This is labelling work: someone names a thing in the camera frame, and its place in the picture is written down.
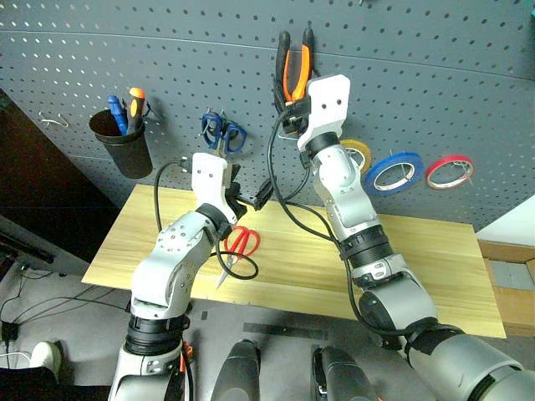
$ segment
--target wall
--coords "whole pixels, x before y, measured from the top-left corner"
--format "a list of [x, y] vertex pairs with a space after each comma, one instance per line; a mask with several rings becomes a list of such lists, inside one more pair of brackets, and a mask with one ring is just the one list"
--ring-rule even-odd
[[[267, 176], [275, 118], [272, 75], [278, 34], [294, 47], [314, 30], [321, 74], [351, 79], [344, 137], [364, 141], [374, 164], [414, 151], [425, 166], [464, 154], [471, 185], [432, 190], [421, 180], [373, 196], [378, 212], [469, 222], [481, 229], [533, 195], [535, 48], [529, 2], [428, 0], [140, 0], [2, 3], [2, 86], [38, 123], [62, 113], [68, 129], [43, 132], [116, 205], [136, 182], [115, 167], [88, 129], [107, 94], [140, 86], [161, 119], [146, 123], [155, 167], [207, 147], [197, 135], [207, 107], [249, 133], [238, 180], [253, 192]], [[275, 144], [283, 193], [303, 176], [291, 140]], [[170, 171], [163, 185], [190, 188]], [[312, 186], [297, 201], [317, 205]]]
[[477, 232], [485, 241], [535, 246], [535, 196]]

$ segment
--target gray floor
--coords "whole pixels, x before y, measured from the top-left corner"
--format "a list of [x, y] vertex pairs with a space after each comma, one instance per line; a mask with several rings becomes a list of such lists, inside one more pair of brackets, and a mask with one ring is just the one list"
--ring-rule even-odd
[[[0, 301], [16, 294], [18, 280], [18, 272], [11, 270], [0, 283]], [[22, 296], [6, 306], [3, 318], [9, 321], [25, 308], [47, 298], [73, 296], [87, 287], [80, 283], [80, 277], [59, 277], [55, 273], [41, 280], [27, 280]], [[106, 291], [106, 288], [96, 287], [85, 295], [95, 298]], [[124, 306], [129, 297], [128, 292], [116, 290], [101, 301]], [[70, 302], [50, 313], [71, 308], [76, 303]], [[23, 319], [52, 305], [54, 302], [44, 303]], [[401, 356], [377, 348], [357, 322], [204, 300], [194, 301], [190, 318], [191, 328], [186, 331], [185, 338], [195, 347], [192, 368], [199, 401], [210, 399], [222, 362], [234, 342], [242, 338], [256, 341], [261, 349], [260, 385], [264, 400], [310, 399], [311, 353], [317, 346], [328, 344], [335, 344], [353, 355], [385, 401], [435, 399]], [[39, 341], [60, 341], [65, 353], [61, 373], [64, 383], [110, 384], [128, 319], [129, 315], [120, 310], [89, 304], [22, 325], [19, 339], [10, 351], [30, 352]], [[244, 332], [244, 323], [288, 327], [288, 332], [296, 332], [297, 337]], [[293, 328], [307, 330], [299, 332]], [[310, 333], [314, 334], [312, 337], [323, 339], [304, 338]], [[524, 367], [535, 368], [535, 339], [485, 340], [516, 358]], [[24, 358], [11, 357], [10, 360], [17, 367], [27, 366]], [[6, 366], [5, 358], [0, 358], [0, 366]]]

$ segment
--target robotic arm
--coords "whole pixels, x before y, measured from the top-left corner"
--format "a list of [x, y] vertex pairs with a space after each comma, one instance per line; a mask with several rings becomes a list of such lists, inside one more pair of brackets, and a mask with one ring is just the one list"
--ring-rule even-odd
[[[359, 308], [351, 299], [355, 314], [383, 338], [384, 347], [404, 350], [440, 400], [533, 400], [535, 373], [479, 338], [440, 324], [431, 297], [403, 256], [393, 252], [362, 189], [359, 168], [339, 143], [349, 86], [343, 75], [309, 81], [308, 128], [298, 148], [311, 160], [314, 189], [327, 209], [340, 255], [350, 264], [350, 278], [364, 291]], [[329, 377], [336, 376], [327, 375], [329, 399], [347, 395], [339, 381], [329, 386]]]
[[178, 368], [193, 281], [214, 245], [247, 211], [237, 203], [236, 173], [224, 159], [193, 155], [196, 210], [163, 229], [135, 270], [128, 334], [109, 400], [181, 399]]

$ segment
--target orange pliers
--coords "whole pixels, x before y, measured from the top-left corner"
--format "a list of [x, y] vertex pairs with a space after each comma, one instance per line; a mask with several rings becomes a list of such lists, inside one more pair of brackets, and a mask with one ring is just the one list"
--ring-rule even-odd
[[278, 35], [277, 60], [275, 61], [275, 79], [282, 83], [284, 98], [287, 102], [294, 102], [304, 98], [307, 82], [313, 69], [313, 41], [312, 29], [306, 28], [303, 32], [303, 44], [301, 45], [301, 70], [298, 82], [292, 93], [288, 89], [288, 74], [290, 61], [290, 34], [282, 31]]

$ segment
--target red scissors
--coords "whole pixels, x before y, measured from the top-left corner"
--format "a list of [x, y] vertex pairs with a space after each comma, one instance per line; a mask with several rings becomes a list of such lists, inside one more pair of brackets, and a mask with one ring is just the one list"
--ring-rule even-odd
[[[255, 252], [255, 250], [258, 249], [258, 246], [260, 245], [260, 235], [256, 231], [249, 230], [248, 228], [244, 226], [236, 226], [234, 227], [234, 230], [232, 230], [232, 232], [234, 231], [240, 231], [240, 233], [238, 234], [236, 240], [234, 240], [234, 242], [232, 243], [230, 247], [228, 246], [228, 237], [225, 239], [225, 241], [223, 242], [225, 246], [225, 251], [236, 252], [245, 256], [252, 255]], [[254, 246], [252, 247], [251, 250], [247, 251], [246, 253], [247, 243], [249, 242], [250, 236], [254, 237]], [[234, 266], [240, 259], [241, 257], [239, 256], [229, 255], [227, 258], [228, 269], [231, 270], [232, 266]], [[223, 273], [221, 273], [221, 276], [219, 277], [219, 282], [217, 283], [217, 288], [221, 286], [221, 284], [225, 281], [227, 276], [228, 276], [227, 272], [223, 271]]]

